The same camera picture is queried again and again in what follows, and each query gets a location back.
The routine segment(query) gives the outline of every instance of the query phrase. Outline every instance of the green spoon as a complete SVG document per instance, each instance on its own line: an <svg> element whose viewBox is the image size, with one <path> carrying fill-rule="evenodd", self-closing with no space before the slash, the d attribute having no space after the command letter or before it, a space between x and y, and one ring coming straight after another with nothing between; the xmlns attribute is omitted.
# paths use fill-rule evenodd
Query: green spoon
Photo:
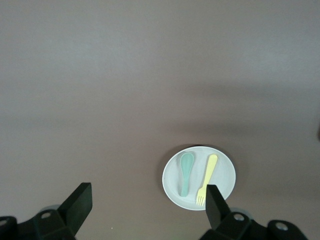
<svg viewBox="0 0 320 240"><path fill-rule="evenodd" d="M183 185L180 195L181 197L186 197L188 195L189 177L194 161L194 156L189 152L186 152L181 156L180 163L183 175Z"/></svg>

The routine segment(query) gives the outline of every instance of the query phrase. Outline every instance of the white plate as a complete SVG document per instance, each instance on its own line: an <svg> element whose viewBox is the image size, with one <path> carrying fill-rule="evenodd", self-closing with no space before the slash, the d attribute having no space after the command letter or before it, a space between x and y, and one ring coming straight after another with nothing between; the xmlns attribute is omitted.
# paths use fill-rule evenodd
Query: white plate
<svg viewBox="0 0 320 240"><path fill-rule="evenodd" d="M189 191L186 197L181 197L183 175L180 159L185 153L192 153L194 163L189 177ZM198 189L202 187L209 155L216 154L218 161L209 181L210 185L217 185L221 195L227 199L235 187L236 171L230 159L221 151L208 146L193 146L176 153L166 164L162 185L169 199L181 208L188 210L205 210L206 204L196 204Z"/></svg>

